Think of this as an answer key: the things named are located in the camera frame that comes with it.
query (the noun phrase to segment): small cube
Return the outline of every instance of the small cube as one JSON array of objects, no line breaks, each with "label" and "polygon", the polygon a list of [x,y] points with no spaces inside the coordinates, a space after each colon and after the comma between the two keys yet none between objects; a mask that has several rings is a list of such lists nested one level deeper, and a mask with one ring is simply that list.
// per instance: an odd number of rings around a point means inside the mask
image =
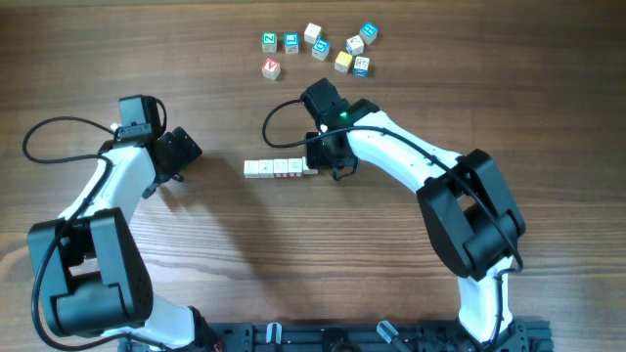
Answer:
[{"label": "small cube", "polygon": [[335,69],[339,72],[348,73],[350,64],[352,63],[352,55],[346,52],[339,52],[335,60]]},{"label": "small cube", "polygon": [[361,40],[361,37],[358,35],[345,41],[345,50],[347,50],[350,55],[357,56],[362,54],[364,48],[365,44],[363,44],[363,40]]},{"label": "small cube", "polygon": [[310,23],[304,29],[304,41],[307,43],[315,44],[315,42],[322,36],[322,28],[314,23]]},{"label": "small cube", "polygon": [[354,59],[354,75],[359,77],[368,76],[368,68],[370,67],[370,59],[357,57]]},{"label": "small cube", "polygon": [[377,35],[379,35],[379,28],[370,22],[365,23],[359,32],[359,36],[367,45],[372,44]]},{"label": "small cube", "polygon": [[281,64],[279,62],[275,62],[272,59],[267,59],[265,64],[263,64],[263,75],[271,80],[276,80],[279,73],[281,73]]},{"label": "small cube", "polygon": [[291,158],[289,163],[290,177],[302,177],[302,159],[300,157]]},{"label": "small cube", "polygon": [[306,156],[302,157],[302,173],[305,175],[315,175],[318,173],[317,169],[310,169],[306,163]]},{"label": "small cube", "polygon": [[244,176],[246,178],[258,178],[258,160],[244,161]]},{"label": "small cube", "polygon": [[285,52],[287,54],[297,54],[299,44],[297,33],[285,33]]},{"label": "small cube", "polygon": [[289,176],[289,161],[287,159],[274,159],[274,177]]},{"label": "small cube", "polygon": [[313,58],[324,61],[331,51],[331,44],[326,40],[318,39],[313,45]]},{"label": "small cube", "polygon": [[276,53],[278,48],[278,36],[276,32],[263,32],[261,37],[261,45],[266,53]]},{"label": "small cube", "polygon": [[258,176],[260,178],[274,178],[274,160],[259,160]]}]

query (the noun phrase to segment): wood grain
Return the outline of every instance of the wood grain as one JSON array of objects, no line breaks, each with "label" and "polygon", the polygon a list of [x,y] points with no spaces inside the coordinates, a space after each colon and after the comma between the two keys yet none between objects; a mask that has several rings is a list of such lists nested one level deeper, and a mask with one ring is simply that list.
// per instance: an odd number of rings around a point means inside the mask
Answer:
[{"label": "wood grain", "polygon": [[[452,319],[456,278],[428,242],[415,197],[372,165],[330,177],[246,180],[244,159],[302,155],[263,144],[275,105],[328,77],[433,144],[497,160],[525,216],[527,270],[511,279],[515,314],[550,320],[558,351],[626,346],[626,26],[618,2],[271,2],[0,11],[0,350],[39,351],[29,319],[25,234],[82,190],[94,162],[25,160],[23,134],[47,117],[109,125],[117,99],[154,95],[170,127],[204,155],[142,201],[131,230],[157,293],[211,321],[413,322]],[[333,69],[366,21],[372,77]],[[264,30],[321,25],[328,62],[271,55]],[[313,127],[287,108],[277,142]],[[108,136],[47,126],[41,157],[94,152]]]}]

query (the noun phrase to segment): robotic arm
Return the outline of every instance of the robotic arm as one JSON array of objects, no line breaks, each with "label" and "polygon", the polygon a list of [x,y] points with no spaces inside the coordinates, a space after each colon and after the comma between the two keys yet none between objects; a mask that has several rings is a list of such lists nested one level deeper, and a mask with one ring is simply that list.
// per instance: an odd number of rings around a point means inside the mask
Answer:
[{"label": "robotic arm", "polygon": [[[514,320],[506,275],[501,285],[494,280],[511,266],[512,250],[525,231],[494,161],[480,150],[467,156],[441,150],[403,130],[366,100],[349,105],[326,78],[298,101],[318,130],[299,143],[306,144],[308,166],[331,168],[336,178],[344,167],[351,166],[354,173],[359,159],[369,161],[417,195],[435,252],[459,277],[458,321],[396,327],[387,321],[377,327],[208,324],[197,309],[155,295],[128,222],[141,196],[148,198],[170,179],[182,181],[180,170],[201,154],[182,128],[164,133],[156,101],[143,96],[120,100],[122,126],[99,151],[113,165],[104,185],[82,209],[108,172],[107,163],[99,161],[78,200],[58,219],[34,225],[28,234],[35,270],[50,243],[63,237],[40,289],[45,320],[55,335],[117,337],[120,352],[476,352],[494,350],[490,341],[496,330],[501,350],[552,351],[548,324]],[[458,199],[468,191],[479,201],[463,210]],[[77,209],[80,214],[62,234]],[[70,268],[89,258],[98,260],[99,270],[73,275]],[[498,316],[502,321],[494,329]],[[388,344],[381,344],[381,337]]]}]

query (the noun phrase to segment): white cube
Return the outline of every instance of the white cube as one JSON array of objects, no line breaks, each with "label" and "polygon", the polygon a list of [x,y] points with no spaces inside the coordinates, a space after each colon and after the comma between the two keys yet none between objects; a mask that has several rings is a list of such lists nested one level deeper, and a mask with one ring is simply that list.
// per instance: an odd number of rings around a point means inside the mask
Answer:
[{"label": "white cube", "polygon": [[289,176],[289,161],[287,159],[274,159],[274,177]]},{"label": "white cube", "polygon": [[354,75],[359,77],[367,77],[370,68],[370,59],[357,57],[354,59]]},{"label": "white cube", "polygon": [[290,177],[302,177],[302,158],[289,159]]},{"label": "white cube", "polygon": [[258,160],[244,161],[244,176],[246,178],[258,178]]},{"label": "white cube", "polygon": [[352,64],[352,55],[346,52],[339,52],[335,59],[335,69],[342,73],[348,73]]},{"label": "white cube", "polygon": [[369,22],[365,23],[359,31],[359,36],[367,45],[372,44],[377,35],[379,35],[379,28]]},{"label": "white cube", "polygon": [[276,80],[281,73],[281,64],[272,59],[267,59],[261,68],[263,75],[271,80]]},{"label": "white cube", "polygon": [[297,33],[285,33],[285,53],[297,54],[299,52],[300,40]]},{"label": "white cube", "polygon": [[322,28],[317,24],[310,23],[304,29],[304,41],[307,43],[315,44],[321,36]]},{"label": "white cube", "polygon": [[302,157],[302,173],[305,175],[315,175],[318,173],[317,169],[310,169],[306,164],[306,156]]},{"label": "white cube", "polygon": [[352,38],[349,38],[345,41],[345,50],[348,51],[348,54],[356,56],[363,53],[363,49],[365,48],[365,44],[360,36],[355,35]]},{"label": "white cube", "polygon": [[274,160],[259,160],[258,176],[260,178],[274,178]]},{"label": "white cube", "polygon": [[331,43],[326,40],[318,39],[315,44],[313,44],[313,49],[311,53],[313,58],[324,61],[326,57],[329,55],[331,51]]},{"label": "white cube", "polygon": [[261,36],[261,46],[266,53],[276,53],[278,48],[278,36],[276,32],[263,32]]}]

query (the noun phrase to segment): yellow block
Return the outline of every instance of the yellow block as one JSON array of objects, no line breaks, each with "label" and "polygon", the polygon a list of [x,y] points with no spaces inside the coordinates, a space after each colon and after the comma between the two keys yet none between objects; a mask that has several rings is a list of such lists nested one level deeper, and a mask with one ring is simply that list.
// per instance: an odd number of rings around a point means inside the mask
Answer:
[{"label": "yellow block", "polygon": [[336,56],[335,62],[341,66],[350,67],[350,63],[352,63],[352,55],[346,52],[339,52],[339,55]]}]

